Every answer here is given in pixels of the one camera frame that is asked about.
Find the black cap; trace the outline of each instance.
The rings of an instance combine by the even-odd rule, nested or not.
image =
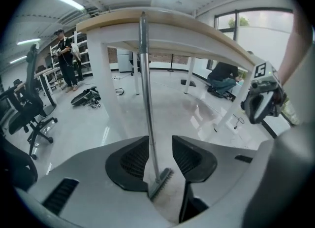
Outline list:
[[[61,32],[63,32],[63,29],[58,29],[57,31],[54,32],[54,35],[58,35]]]

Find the white floor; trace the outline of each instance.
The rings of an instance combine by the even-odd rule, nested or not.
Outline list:
[[[125,93],[118,96],[128,137],[147,135],[147,123],[141,96],[135,94],[134,78],[128,73],[113,72],[113,76],[121,79],[114,80],[115,88],[123,88]],[[242,117],[244,124],[237,118],[230,121],[218,133],[214,132],[213,124],[217,123],[226,113],[231,101],[212,96],[206,86],[198,78],[193,78],[197,87],[190,87],[189,94],[183,93],[184,86],[181,79],[186,79],[186,72],[151,71],[151,89],[155,125],[157,156],[160,170],[170,167],[174,175],[155,200],[157,210],[171,223],[178,222],[178,215],[182,204],[184,191],[184,177],[172,157],[172,136],[187,137],[212,142],[219,145],[248,148],[256,150],[264,140],[271,136],[261,125],[251,125],[241,108],[236,113]],[[57,123],[48,125],[48,135],[54,138],[53,144],[48,144],[42,138],[35,153],[38,160],[34,161],[39,177],[50,169],[63,163],[71,156],[94,147],[110,144],[121,140],[114,126],[109,122],[104,106],[100,109],[85,107],[73,108],[71,100],[84,89],[94,84],[93,77],[87,77],[80,82],[75,92],[65,93],[59,88],[54,91],[57,107],[49,116],[57,117]],[[49,105],[47,97],[43,97],[44,104]],[[6,138],[20,149],[28,152],[29,144],[26,139],[29,133],[23,129],[14,135],[6,134]],[[151,159],[146,166],[144,180],[154,181],[154,171]]]

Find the sky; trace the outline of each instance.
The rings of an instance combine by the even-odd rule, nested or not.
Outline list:
[[[234,14],[219,17],[219,29],[229,28],[228,21]],[[278,11],[249,11],[240,13],[249,21],[251,27],[276,29],[290,33],[293,25],[293,14]]]

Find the brush head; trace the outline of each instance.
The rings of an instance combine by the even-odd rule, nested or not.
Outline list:
[[[165,184],[172,177],[172,175],[173,175],[173,170],[168,167],[160,174],[159,176],[160,180],[155,181],[148,190],[148,197],[151,201],[155,200],[155,198],[158,196],[160,191],[164,188]]]

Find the fluorescent light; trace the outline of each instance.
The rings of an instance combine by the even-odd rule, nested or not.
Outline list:
[[[20,41],[17,43],[17,45],[25,44],[25,43],[30,43],[30,42],[35,42],[35,41],[40,41],[40,38],[37,39],[31,39],[31,40],[26,40],[26,41]]]
[[[26,57],[27,57],[27,56],[20,57],[20,58],[14,60],[14,61],[11,61],[10,63],[11,63],[11,64],[16,63],[16,62],[18,62],[18,61],[20,61],[20,60],[25,59]]]
[[[67,3],[68,5],[72,5],[73,7],[79,9],[79,10],[83,10],[84,6],[80,5],[79,3],[73,1],[73,0],[60,0],[64,3]]]

